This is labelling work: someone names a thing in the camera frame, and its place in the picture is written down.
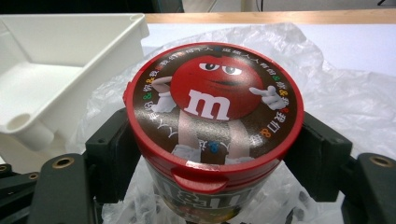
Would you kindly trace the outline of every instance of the cartoon hand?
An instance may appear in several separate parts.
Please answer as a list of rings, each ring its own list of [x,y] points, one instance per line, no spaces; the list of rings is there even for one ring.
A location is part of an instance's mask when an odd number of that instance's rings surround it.
[[[175,108],[176,104],[175,101],[172,99],[171,92],[163,92],[158,94],[160,99],[158,100],[158,104],[152,105],[151,110],[154,112],[164,112],[169,113]]]
[[[273,86],[269,86],[267,91],[261,91],[257,88],[250,87],[249,90],[255,95],[260,95],[262,101],[267,104],[272,110],[282,109],[286,107],[285,102],[276,93],[276,89]]]

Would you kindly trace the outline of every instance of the cartoon mouth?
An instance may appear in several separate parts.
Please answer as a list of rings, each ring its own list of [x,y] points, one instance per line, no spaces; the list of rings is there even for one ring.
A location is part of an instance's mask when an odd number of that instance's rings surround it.
[[[211,82],[215,82],[225,86],[239,86],[242,84],[242,82],[238,82],[238,81],[211,81]]]

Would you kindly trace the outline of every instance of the white table surface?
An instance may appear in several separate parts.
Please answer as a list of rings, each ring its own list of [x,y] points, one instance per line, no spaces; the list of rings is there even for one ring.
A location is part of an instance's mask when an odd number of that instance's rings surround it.
[[[142,40],[145,55],[180,38],[248,24],[149,24]],[[396,24],[297,25],[323,52],[327,62],[353,69],[396,76]]]

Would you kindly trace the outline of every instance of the round candy tin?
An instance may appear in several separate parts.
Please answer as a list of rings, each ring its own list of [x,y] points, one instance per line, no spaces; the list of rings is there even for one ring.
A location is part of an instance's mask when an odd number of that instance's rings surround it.
[[[236,216],[303,124],[288,73],[251,49],[194,43],[147,62],[124,93],[156,188],[189,221]]]

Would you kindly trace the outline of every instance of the letter m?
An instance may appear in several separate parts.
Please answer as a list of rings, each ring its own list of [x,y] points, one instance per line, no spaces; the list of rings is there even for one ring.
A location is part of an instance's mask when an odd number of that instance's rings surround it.
[[[200,101],[204,101],[204,108],[201,113],[201,117],[207,119],[213,119],[212,115],[213,105],[219,104],[219,112],[216,119],[229,120],[227,117],[228,109],[230,108],[230,100],[225,97],[214,97],[212,95],[201,93],[199,91],[190,90],[189,93],[190,102],[189,106],[184,108],[185,111],[192,113],[193,115],[198,115],[197,107]]]

